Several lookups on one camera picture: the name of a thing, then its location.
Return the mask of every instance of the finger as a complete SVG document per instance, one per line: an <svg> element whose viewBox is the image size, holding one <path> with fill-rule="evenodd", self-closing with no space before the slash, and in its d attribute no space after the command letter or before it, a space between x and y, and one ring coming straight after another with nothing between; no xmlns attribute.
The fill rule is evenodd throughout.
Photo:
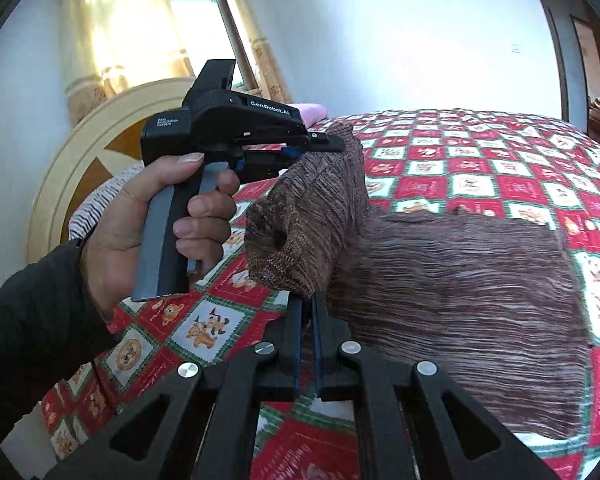
<svg viewBox="0 0 600 480"><path fill-rule="evenodd" d="M123 191L136 200L149 202L163 187L187 180L199 170L203 160L203 153L162 156L127 182Z"/></svg>
<svg viewBox="0 0 600 480"><path fill-rule="evenodd" d="M206 216L204 218L181 218L173 223L173 233L178 238L209 238L224 244L231 236L229 222L221 218Z"/></svg>
<svg viewBox="0 0 600 480"><path fill-rule="evenodd" d="M193 218L213 216L231 220L235 215L235 202L222 191L211 191L202 195L196 195L187 204L187 210Z"/></svg>
<svg viewBox="0 0 600 480"><path fill-rule="evenodd" d="M218 176L218 189L227 195L233 195L238 192L240 179L231 170L224 170Z"/></svg>
<svg viewBox="0 0 600 480"><path fill-rule="evenodd" d="M189 260L202 261L202 267L192 277L192 279L196 280L204 278L206 274L222 260L222 255L224 254L222 245L213 240L209 240L208 238L204 240L188 240L182 238L176 240L176 248L182 256Z"/></svg>

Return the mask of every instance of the headboard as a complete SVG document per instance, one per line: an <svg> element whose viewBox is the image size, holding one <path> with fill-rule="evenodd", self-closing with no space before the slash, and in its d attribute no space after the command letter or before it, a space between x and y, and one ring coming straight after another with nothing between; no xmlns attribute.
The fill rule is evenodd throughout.
<svg viewBox="0 0 600 480"><path fill-rule="evenodd" d="M28 262L66 241L69 219L89 193L141 159L140 133L146 118L179 108L193 81L173 78L134 87L101 104L74 128L34 202Z"/></svg>

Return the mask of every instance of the silver bolt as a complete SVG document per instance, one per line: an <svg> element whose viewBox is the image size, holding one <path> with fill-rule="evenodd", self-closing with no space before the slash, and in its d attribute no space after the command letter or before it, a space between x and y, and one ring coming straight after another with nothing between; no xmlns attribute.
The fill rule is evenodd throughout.
<svg viewBox="0 0 600 480"><path fill-rule="evenodd" d="M273 353L276 346L268 341L260 341L255 347L255 352L258 355L269 355Z"/></svg>
<svg viewBox="0 0 600 480"><path fill-rule="evenodd" d="M357 354L362 350L362 346L357 341L345 341L340 345L340 350L345 354Z"/></svg>
<svg viewBox="0 0 600 480"><path fill-rule="evenodd" d="M438 367L431 361L420 361L416 366L416 370L422 375L435 375L438 371Z"/></svg>
<svg viewBox="0 0 600 480"><path fill-rule="evenodd" d="M198 365L195 363L183 363L178 366L178 375L185 379L190 379L198 374Z"/></svg>

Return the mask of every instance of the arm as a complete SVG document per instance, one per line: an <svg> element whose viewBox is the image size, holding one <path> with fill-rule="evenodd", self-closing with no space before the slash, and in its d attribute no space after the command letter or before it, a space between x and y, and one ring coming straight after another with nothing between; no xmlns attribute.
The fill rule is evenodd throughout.
<svg viewBox="0 0 600 480"><path fill-rule="evenodd" d="M0 438L46 391L112 348L80 275L81 240L55 248L0 288Z"/></svg>

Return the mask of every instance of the brown scarf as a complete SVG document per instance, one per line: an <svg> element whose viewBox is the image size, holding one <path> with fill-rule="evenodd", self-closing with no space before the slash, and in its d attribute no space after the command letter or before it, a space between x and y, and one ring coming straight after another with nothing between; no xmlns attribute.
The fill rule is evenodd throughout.
<svg viewBox="0 0 600 480"><path fill-rule="evenodd" d="M393 359L446 368L511 431L580 429L589 353L562 233L528 221L369 205L362 147L308 153L247 211L250 276L308 298Z"/></svg>

